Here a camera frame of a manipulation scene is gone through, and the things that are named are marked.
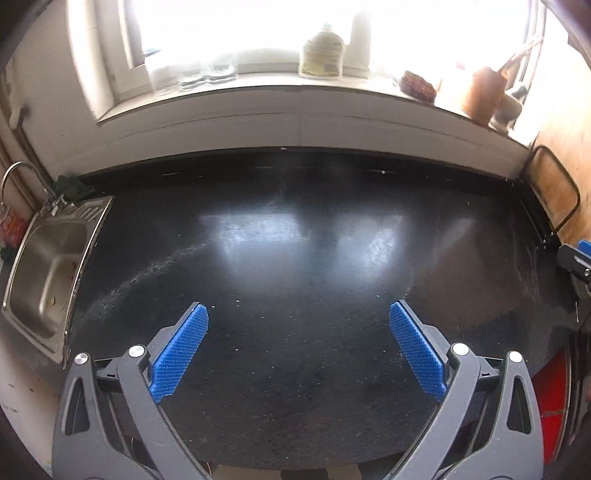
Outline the steel sink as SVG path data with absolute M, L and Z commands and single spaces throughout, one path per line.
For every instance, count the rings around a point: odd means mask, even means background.
M 21 335 L 57 365 L 67 361 L 70 323 L 79 284 L 114 198 L 38 212 L 18 249 L 2 313 Z

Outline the chrome faucet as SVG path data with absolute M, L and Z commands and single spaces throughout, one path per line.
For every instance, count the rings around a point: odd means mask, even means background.
M 57 199 L 53 179 L 42 166 L 25 160 L 2 167 L 1 203 L 29 216 Z

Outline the wooden utensil holder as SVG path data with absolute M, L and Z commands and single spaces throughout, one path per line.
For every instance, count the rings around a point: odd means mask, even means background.
M 461 108 L 475 123 L 488 126 L 505 91 L 520 84 L 525 85 L 523 82 L 517 82 L 511 88 L 508 87 L 511 72 L 519 69 L 523 56 L 524 53 L 515 54 L 497 70 L 487 67 L 473 74 Z

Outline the red cabinet door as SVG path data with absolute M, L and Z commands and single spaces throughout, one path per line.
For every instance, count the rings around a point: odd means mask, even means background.
M 553 463 L 564 437 L 570 401 L 571 366 L 567 348 L 561 349 L 533 377 L 541 416 L 544 465 Z

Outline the red packet by faucet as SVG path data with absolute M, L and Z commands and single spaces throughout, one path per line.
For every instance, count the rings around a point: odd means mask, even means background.
M 27 223 L 18 213 L 2 203 L 0 228 L 2 243 L 18 248 L 27 230 Z

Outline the white green detergent bottle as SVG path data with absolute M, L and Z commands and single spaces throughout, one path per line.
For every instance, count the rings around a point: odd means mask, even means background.
M 342 77 L 344 53 L 344 40 L 329 27 L 325 27 L 304 44 L 298 73 L 309 78 L 339 79 Z

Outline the jar of red beans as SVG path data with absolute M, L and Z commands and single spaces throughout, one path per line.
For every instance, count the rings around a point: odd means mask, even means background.
M 410 71 L 401 77 L 399 88 L 404 94 L 426 103 L 434 103 L 438 94 L 430 82 Z

